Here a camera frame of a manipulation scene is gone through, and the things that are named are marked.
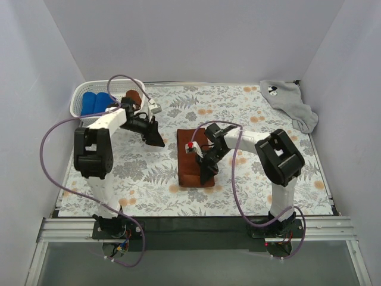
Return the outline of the brown towel pile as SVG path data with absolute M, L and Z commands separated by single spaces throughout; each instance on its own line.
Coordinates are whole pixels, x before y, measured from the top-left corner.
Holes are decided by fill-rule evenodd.
M 179 185 L 182 188 L 211 188 L 215 185 L 214 178 L 209 179 L 202 185 L 196 154 L 186 153 L 185 146 L 191 140 L 194 131 L 194 129 L 178 129 L 176 133 Z

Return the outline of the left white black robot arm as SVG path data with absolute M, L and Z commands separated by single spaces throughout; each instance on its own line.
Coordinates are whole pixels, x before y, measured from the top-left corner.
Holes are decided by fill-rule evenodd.
M 105 114 L 94 123 L 74 132 L 74 168 L 86 179 L 99 204 L 93 218 L 101 231 L 113 238 L 125 236 L 127 225 L 119 214 L 120 203 L 114 194 L 111 137 L 118 128 L 122 128 L 140 134 L 147 145 L 164 147 L 154 116 L 159 112 L 161 107 L 153 100 L 148 101 L 146 111 L 140 111 L 135 101 L 124 97 L 121 103 L 109 105 Z

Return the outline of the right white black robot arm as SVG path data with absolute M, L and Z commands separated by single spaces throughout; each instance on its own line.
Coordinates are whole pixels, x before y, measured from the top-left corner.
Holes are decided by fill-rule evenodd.
M 202 185 L 218 174 L 218 163 L 229 151 L 246 151 L 258 156 L 266 177 L 271 181 L 271 206 L 268 216 L 254 222 L 246 222 L 257 228 L 261 235 L 282 237 L 291 232 L 296 213 L 294 208 L 295 187 L 305 160 L 283 129 L 271 133 L 244 130 L 232 123 L 222 129 L 218 121 L 207 122 L 204 132 L 211 142 L 209 150 L 203 149 L 194 137 L 185 145 L 187 153 L 196 154 Z

